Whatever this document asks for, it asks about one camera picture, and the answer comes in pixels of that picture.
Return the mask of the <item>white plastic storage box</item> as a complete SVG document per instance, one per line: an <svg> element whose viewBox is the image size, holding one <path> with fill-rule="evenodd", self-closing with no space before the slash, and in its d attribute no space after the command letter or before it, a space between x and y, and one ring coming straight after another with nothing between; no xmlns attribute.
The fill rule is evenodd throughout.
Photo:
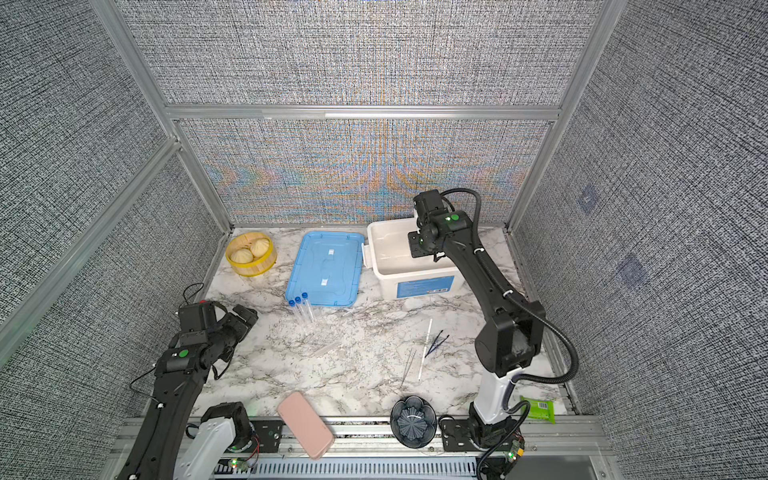
<svg viewBox="0 0 768 480"><path fill-rule="evenodd" d="M433 261L432 256L412 258L407 234L417 231L416 219L403 218L378 221L367 226L367 242L363 245L363 263L372 269L379 281L385 300L406 298L397 297L399 282L422 280L433 277L454 276L454 294L465 283L459 269L449 260Z"/></svg>

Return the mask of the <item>blue capped test tube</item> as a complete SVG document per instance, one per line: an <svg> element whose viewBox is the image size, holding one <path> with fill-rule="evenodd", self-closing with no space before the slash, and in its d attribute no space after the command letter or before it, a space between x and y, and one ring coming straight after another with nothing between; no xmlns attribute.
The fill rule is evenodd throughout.
<svg viewBox="0 0 768 480"><path fill-rule="evenodd" d="M309 322L309 317L307 316L307 314L305 312L302 298L301 297L295 297L294 298L294 303L295 303L296 310L297 310L301 320L303 322L305 322L305 323L308 323Z"/></svg>
<svg viewBox="0 0 768 480"><path fill-rule="evenodd" d="M314 311L312 309L311 302L309 301L309 295L307 292L302 292L301 294L302 302L306 311L307 318L310 322L315 322L316 317L314 315Z"/></svg>
<svg viewBox="0 0 768 480"><path fill-rule="evenodd" d="M294 317L297 319L297 321L300 324L303 324L304 322L301 320L301 318L300 318L300 316L299 316L299 314L298 314L298 312L296 310L296 306L295 306L294 300L289 300L288 303L289 303L291 312L293 313Z"/></svg>

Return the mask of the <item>white glass rod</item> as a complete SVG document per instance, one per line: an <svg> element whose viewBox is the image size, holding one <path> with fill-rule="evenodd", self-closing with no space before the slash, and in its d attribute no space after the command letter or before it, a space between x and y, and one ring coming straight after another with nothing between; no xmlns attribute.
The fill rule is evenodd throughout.
<svg viewBox="0 0 768 480"><path fill-rule="evenodd" d="M425 361L425 358L426 358L426 355L427 355L427 352L428 352L429 346L430 346L430 337L431 337L432 326L433 326L433 319L430 318L429 323L428 323L427 332L426 332L426 335L425 335L423 350L422 350L422 353L421 353L421 356L420 356L420 365L419 365L418 376L417 376L417 381L419 381L419 382L421 381L421 378L422 378L423 365L424 365L424 361Z"/></svg>

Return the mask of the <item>blue plastic box lid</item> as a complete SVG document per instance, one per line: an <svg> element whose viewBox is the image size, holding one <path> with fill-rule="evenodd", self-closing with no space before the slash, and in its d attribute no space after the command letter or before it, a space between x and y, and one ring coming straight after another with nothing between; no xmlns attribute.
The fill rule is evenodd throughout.
<svg viewBox="0 0 768 480"><path fill-rule="evenodd" d="M346 308L358 295L365 237L360 233L311 231L299 246L285 299L307 294L313 307Z"/></svg>

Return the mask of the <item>dark blue tweezers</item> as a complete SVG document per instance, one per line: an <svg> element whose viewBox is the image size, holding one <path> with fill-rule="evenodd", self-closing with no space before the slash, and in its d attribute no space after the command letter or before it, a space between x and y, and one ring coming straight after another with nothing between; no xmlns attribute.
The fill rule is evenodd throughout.
<svg viewBox="0 0 768 480"><path fill-rule="evenodd" d="M448 338L450 337L449 334L444 335L444 331L440 330L432 340L431 344L428 346L426 353L424 354L423 358L426 359L429 357L435 350L437 350Z"/></svg>

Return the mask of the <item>metal tweezers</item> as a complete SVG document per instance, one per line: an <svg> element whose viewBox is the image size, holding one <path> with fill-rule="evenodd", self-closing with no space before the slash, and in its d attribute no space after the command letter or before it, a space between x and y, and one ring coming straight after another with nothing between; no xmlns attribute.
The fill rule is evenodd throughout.
<svg viewBox="0 0 768 480"><path fill-rule="evenodd" d="M406 381L406 379L408 377L408 374L409 374L409 372L410 372L410 370L412 368L412 364L414 362L415 356L416 356L416 349L415 348L411 348L409 350L408 356L406 358L405 367L404 367L403 375L402 375L401 382L400 382L400 387L403 387L403 385L404 385L404 383L405 383L405 381Z"/></svg>

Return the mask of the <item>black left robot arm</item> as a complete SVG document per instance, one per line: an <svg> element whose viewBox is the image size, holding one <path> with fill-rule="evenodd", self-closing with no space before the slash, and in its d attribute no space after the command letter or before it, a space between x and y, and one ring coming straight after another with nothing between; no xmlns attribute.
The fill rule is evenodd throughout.
<svg viewBox="0 0 768 480"><path fill-rule="evenodd" d="M178 308L180 332L156 362L149 408L120 479L170 479L192 408L215 362L229 362L258 321L252 308L236 305L222 318L217 301Z"/></svg>

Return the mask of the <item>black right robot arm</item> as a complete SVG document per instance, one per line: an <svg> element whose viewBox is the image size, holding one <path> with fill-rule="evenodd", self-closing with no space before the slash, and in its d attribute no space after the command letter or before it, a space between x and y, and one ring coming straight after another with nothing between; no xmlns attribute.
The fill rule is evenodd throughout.
<svg viewBox="0 0 768 480"><path fill-rule="evenodd" d="M521 400L509 404L521 382L564 384L579 371L573 342L545 318L543 306L530 302L511 284L485 249L479 234L481 195L469 188L428 190L413 198L417 230L408 234L414 258L449 259L474 294L485 324L475 338L475 352L485 370L480 390L470 404L468 429L473 444L490 450L509 440L529 414ZM557 376L530 373L549 330L565 347L569 366Z"/></svg>

